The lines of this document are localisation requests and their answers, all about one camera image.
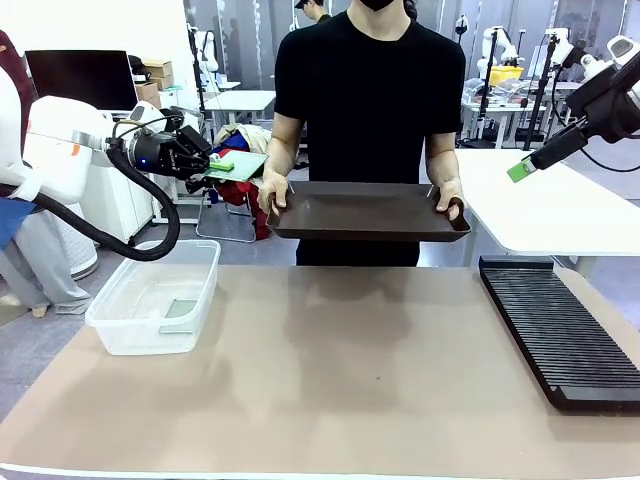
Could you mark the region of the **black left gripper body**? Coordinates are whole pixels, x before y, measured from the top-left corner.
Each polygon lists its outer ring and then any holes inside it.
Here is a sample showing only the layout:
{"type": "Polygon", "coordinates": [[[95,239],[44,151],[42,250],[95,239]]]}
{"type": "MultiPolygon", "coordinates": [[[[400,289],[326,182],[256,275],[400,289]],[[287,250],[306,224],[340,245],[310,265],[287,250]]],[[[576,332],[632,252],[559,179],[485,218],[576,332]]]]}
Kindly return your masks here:
{"type": "Polygon", "coordinates": [[[211,154],[211,144],[195,129],[144,130],[134,136],[128,147],[129,159],[137,170],[176,179],[206,172],[192,168],[192,156],[198,153],[211,154]]]}

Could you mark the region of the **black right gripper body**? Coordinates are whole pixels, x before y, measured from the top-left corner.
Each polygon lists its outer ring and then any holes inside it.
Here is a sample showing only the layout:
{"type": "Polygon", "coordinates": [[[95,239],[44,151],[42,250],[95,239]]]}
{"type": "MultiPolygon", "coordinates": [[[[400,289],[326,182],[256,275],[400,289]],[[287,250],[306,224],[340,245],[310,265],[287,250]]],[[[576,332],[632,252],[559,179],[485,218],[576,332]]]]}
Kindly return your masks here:
{"type": "Polygon", "coordinates": [[[639,83],[638,67],[607,67],[565,99],[578,121],[554,135],[529,155],[536,170],[545,170],[584,148],[592,137],[609,144],[639,130],[639,101],[632,99],[639,83]]]}

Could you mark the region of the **person's right hand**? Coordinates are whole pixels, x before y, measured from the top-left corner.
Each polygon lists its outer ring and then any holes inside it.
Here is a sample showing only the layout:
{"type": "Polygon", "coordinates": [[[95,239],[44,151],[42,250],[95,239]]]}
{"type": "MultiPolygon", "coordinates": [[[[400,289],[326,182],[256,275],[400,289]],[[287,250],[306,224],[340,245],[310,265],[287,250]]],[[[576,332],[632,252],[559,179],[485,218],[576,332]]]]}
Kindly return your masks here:
{"type": "Polygon", "coordinates": [[[263,174],[258,192],[258,203],[266,215],[279,215],[286,209],[289,184],[285,176],[271,170],[263,174]]]}

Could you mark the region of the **person's left hand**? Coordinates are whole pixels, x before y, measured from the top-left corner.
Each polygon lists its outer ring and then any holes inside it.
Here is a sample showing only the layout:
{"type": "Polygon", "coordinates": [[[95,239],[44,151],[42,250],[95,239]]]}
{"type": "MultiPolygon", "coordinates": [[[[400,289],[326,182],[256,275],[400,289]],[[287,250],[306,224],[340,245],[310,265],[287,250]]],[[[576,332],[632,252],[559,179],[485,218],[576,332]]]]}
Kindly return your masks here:
{"type": "Polygon", "coordinates": [[[464,199],[459,178],[447,180],[439,186],[436,211],[445,214],[449,221],[458,219],[464,212],[464,199]]]}

